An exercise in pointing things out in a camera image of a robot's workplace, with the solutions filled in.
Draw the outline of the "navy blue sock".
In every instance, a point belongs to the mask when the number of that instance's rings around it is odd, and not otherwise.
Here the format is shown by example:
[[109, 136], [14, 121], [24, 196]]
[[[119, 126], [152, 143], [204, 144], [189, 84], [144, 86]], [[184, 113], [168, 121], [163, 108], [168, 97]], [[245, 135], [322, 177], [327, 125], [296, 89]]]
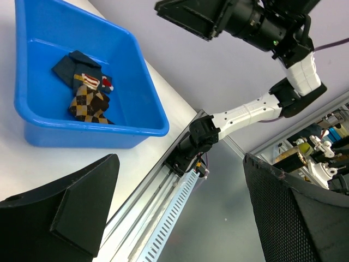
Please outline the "navy blue sock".
[[106, 94], [114, 89], [112, 77], [102, 72], [102, 66], [77, 50], [65, 55], [52, 71], [73, 90], [73, 94], [82, 85]]

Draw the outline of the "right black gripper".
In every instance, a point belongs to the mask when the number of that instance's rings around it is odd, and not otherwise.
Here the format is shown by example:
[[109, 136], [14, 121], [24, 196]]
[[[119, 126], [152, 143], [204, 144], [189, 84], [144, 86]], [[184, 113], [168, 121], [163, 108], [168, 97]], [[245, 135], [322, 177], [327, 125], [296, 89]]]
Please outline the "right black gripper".
[[206, 41], [226, 31], [262, 51], [272, 51], [289, 35], [289, 22], [276, 1], [158, 1], [154, 10]]

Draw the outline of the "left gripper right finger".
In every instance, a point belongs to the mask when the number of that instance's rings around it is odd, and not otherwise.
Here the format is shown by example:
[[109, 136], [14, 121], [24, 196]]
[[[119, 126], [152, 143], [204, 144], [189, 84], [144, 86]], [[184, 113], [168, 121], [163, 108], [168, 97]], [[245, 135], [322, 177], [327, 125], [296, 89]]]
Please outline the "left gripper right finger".
[[348, 196], [243, 159], [266, 261], [348, 261]]

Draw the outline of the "brown argyle sock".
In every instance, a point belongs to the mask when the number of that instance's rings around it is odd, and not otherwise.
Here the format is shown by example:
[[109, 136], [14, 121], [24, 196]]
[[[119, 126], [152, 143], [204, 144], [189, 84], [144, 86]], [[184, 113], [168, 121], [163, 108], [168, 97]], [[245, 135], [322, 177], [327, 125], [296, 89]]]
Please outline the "brown argyle sock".
[[86, 85], [81, 85], [70, 103], [68, 112], [78, 121], [114, 124], [104, 116], [109, 108], [109, 97]]

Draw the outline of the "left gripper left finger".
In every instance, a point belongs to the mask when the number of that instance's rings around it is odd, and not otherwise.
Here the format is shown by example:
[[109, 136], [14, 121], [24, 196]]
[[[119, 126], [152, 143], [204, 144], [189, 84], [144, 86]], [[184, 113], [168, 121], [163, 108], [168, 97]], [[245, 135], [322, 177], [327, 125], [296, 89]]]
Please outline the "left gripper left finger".
[[72, 174], [1, 201], [1, 261], [92, 261], [119, 173], [108, 154]]

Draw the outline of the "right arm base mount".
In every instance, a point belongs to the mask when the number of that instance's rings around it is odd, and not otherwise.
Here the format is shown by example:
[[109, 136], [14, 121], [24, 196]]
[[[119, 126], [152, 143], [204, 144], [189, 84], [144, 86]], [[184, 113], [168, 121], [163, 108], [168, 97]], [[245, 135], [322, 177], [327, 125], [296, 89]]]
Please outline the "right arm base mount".
[[176, 175], [182, 177], [201, 159], [201, 156], [212, 148], [211, 142], [195, 144], [189, 133], [180, 140], [164, 161], [165, 165]]

